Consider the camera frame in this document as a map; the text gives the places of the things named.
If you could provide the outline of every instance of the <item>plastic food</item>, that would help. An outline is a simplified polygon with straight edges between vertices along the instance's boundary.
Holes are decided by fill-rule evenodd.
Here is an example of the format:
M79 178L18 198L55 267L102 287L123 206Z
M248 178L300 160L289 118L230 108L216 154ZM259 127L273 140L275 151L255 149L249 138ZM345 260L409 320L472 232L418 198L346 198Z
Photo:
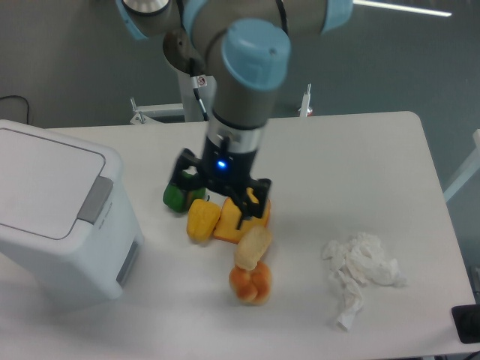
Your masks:
M235 265L240 269L254 270L272 243L272 233L263 226L248 231L235 250Z
M263 262L258 262L256 268L252 271L235 266L230 272L229 282L241 302L251 305L262 305L270 297L272 273Z
M257 200L251 193L251 189L248 189L248 193L252 201ZM259 219L252 217L250 220L244 220L240 230L237 230L237 225L239 224L240 216L242 216L242 214L239 208L237 208L237 206L233 203L232 199L226 199L222 207L220 220L218 221L213 233L214 238L224 240L226 242L232 242L233 244L238 244L240 239L253 227L259 225L262 227L267 227L270 218L270 208L271 203L269 200L265 207L265 211L263 212L262 218Z
M187 234L195 242L204 242L212 236L220 218L220 206L202 199L193 201L188 211Z
M193 175L188 172L181 174L185 178L190 178ZM167 205L174 212L182 213L188 211L192 203L196 199L203 199L205 197L206 189L202 187L199 190L186 191L179 189L174 184L168 184L163 192L163 203Z

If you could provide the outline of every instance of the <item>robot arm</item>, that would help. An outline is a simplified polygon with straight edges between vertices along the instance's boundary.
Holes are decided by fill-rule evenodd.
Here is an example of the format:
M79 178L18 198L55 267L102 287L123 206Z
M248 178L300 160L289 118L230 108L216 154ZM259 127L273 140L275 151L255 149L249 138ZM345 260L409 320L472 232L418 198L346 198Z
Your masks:
M136 27L153 36L184 27L217 80L202 158L180 154L170 183L231 197L242 220L263 216L271 181L250 176L277 91L287 75L290 39L346 22L352 0L123 0ZM197 174L184 178L182 171ZM247 195L253 189L258 202Z

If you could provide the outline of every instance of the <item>black object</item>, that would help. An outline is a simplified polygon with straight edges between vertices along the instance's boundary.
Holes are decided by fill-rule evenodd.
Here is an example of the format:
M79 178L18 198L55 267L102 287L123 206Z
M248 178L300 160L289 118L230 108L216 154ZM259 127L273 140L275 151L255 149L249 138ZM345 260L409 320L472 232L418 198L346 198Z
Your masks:
M190 58L189 60L188 73L190 75L190 78L195 77L195 59L194 58ZM198 88L193 88L193 95L195 95L196 101L198 102L198 105L200 107L200 111L202 112L203 121L207 122L209 120L209 114L207 113L205 105L203 105L203 101L202 101L202 98L200 97L200 92L198 91Z
M7 96L2 96L0 97L0 101L1 100L6 100L6 99L22 99L23 101L25 101L25 104L27 104L27 119L26 119L26 124L27 125L30 125L30 122L29 122L29 115L30 115L30 103L29 101L26 99L26 97L23 97L23 96L20 96L20 95L7 95Z
M468 355L466 358L464 358L463 360L471 360L473 358L475 358L478 354L480 354L480 351L475 351L475 352L472 352L470 355Z
M250 177L250 168L254 162L255 152L249 154L228 154L224 157L220 149L209 139L205 141L203 158L184 148L175 164L170 184L179 189L193 191L208 188L215 193L230 197L241 212L237 229L243 220L254 216L261 218L269 199L272 181L267 178L254 180ZM191 178L182 176L182 171L194 167L197 173ZM255 203L247 194L253 190L258 200Z
M282 30L285 34L288 35L288 19L287 19L287 12L285 11L284 1L283 0L275 0L277 2L278 13L280 14L280 18L282 20Z
M480 343L480 305L455 306L451 315L462 343Z

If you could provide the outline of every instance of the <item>yellow bell pepper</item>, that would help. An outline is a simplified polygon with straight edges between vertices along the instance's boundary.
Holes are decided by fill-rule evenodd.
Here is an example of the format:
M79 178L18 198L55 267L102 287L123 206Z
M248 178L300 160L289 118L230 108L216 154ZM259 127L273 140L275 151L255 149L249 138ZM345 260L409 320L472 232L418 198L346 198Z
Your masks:
M195 242L208 240L220 218L220 206L202 199L193 201L188 211L187 234Z
M250 188L247 189L247 193L254 203L258 203L258 199L253 195L253 191ZM239 224L242 213L233 203L232 199L226 199L222 207L220 220L215 227L213 237L219 240L224 240L225 242L238 244L243 235L253 227L259 225L267 227L270 219L270 208L271 204L269 200L265 207L265 211L263 212L263 216L260 219L252 217L250 220L243 220L240 230L237 230L237 225Z

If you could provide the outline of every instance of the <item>bread slice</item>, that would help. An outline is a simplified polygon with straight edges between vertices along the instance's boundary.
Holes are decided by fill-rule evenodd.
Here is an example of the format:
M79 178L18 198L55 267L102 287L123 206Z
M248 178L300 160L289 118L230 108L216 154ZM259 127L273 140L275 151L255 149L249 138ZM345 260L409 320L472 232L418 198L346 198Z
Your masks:
M241 238L235 250L235 265L249 272L257 267L272 243L272 233L263 226L255 226Z
M220 215L220 220L215 226L215 231L213 232L213 237L225 242L231 242L233 244L238 244L248 231L253 227L263 226L267 227L270 218L270 208L272 207L270 200L267 202L265 211L263 212L262 218L258 219L252 217L250 220L243 220L240 230L237 230L237 225L239 224L240 216L242 213L239 208L233 203L232 199L227 198L222 207L222 212Z

